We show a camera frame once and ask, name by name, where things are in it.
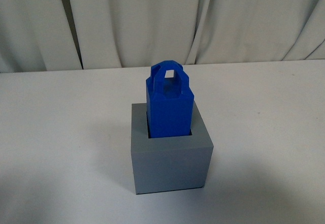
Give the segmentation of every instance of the white backdrop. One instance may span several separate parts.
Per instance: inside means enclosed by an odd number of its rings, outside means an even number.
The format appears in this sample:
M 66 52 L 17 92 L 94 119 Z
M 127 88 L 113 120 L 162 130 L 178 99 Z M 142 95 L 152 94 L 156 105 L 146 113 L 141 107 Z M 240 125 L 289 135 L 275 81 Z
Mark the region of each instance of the white backdrop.
M 325 0 L 70 2 L 0 0 L 0 72 L 325 58 Z

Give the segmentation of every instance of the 3d printed part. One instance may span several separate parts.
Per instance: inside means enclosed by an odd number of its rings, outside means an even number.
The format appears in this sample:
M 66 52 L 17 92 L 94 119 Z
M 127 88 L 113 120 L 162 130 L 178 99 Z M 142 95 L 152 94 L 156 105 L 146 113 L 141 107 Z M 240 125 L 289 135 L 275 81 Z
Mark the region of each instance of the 3d printed part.
M 174 70 L 174 77 L 165 78 L 168 70 Z M 194 94 L 183 66 L 173 60 L 152 66 L 146 85 L 150 137 L 190 135 Z
M 189 136 L 149 138 L 146 110 L 145 103 L 132 104 L 136 194 L 203 187 L 213 144 L 195 102 Z

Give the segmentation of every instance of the blue plastic piece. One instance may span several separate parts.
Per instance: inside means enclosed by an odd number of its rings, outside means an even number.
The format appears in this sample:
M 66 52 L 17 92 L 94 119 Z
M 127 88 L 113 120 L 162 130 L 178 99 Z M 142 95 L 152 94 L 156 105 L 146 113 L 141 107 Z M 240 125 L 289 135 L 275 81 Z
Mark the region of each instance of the blue plastic piece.
M 174 70 L 174 77 L 165 78 L 168 70 Z M 183 66 L 173 60 L 152 66 L 146 85 L 150 137 L 190 135 L 194 94 Z

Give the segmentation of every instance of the hole in handle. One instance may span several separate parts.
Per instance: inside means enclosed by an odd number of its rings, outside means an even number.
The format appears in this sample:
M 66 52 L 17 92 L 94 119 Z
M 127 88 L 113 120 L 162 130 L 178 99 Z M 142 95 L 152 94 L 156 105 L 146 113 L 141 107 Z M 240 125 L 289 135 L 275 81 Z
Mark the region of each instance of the hole in handle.
M 181 94 L 181 78 L 175 70 L 167 70 L 164 78 L 164 95 L 167 99 L 178 98 Z

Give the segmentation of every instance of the curtain fold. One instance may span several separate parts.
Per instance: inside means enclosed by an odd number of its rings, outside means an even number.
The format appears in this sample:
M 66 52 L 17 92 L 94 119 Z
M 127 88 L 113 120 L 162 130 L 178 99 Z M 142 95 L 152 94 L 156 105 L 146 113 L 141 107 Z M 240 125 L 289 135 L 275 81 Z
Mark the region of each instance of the curtain fold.
M 76 69 L 61 0 L 0 0 L 0 72 Z
M 0 0 L 0 43 L 2 73 L 325 59 L 325 0 Z

